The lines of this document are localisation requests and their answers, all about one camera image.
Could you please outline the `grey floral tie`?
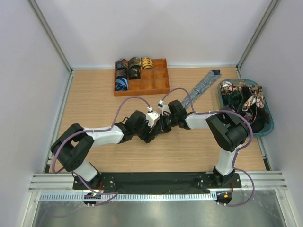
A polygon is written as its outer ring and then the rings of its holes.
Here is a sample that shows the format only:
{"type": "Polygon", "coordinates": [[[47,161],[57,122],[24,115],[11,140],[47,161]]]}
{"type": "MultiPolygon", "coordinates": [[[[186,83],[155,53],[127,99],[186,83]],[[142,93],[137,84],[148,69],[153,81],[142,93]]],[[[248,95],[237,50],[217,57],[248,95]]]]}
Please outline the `grey floral tie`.
{"type": "Polygon", "coordinates": [[[183,99],[181,102],[182,106],[185,109],[191,107],[191,104],[193,104],[208,88],[210,88],[221,77],[221,75],[221,70],[219,69],[210,70],[189,92],[189,95],[183,99]]]}

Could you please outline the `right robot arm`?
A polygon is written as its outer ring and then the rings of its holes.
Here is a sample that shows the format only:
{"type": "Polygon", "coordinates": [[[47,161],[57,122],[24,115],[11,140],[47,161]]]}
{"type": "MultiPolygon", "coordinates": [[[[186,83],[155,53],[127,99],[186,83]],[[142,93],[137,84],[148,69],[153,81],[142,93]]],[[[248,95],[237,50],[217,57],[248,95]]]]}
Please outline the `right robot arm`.
{"type": "Polygon", "coordinates": [[[207,113],[188,113],[178,100],[168,105],[160,100],[158,107],[162,111],[160,122],[164,132],[175,126],[186,130],[204,128],[211,131],[220,147],[219,159],[213,168],[213,181],[218,187],[225,187],[235,172],[236,152],[250,136],[248,121],[229,107],[207,113]]]}

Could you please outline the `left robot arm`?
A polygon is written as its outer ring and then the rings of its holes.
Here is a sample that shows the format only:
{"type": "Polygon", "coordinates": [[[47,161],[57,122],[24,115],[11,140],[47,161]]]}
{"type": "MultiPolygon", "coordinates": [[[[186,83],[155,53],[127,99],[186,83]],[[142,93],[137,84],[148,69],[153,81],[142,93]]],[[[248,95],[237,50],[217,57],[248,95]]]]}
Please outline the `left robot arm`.
{"type": "Polygon", "coordinates": [[[76,182],[96,189],[102,179],[101,173],[86,160],[91,148],[124,143],[134,136],[149,143],[161,129],[161,117],[156,111],[136,110],[125,122],[115,123],[111,128],[83,128],[75,123],[51,146],[51,151],[66,171],[76,174],[76,182]]]}

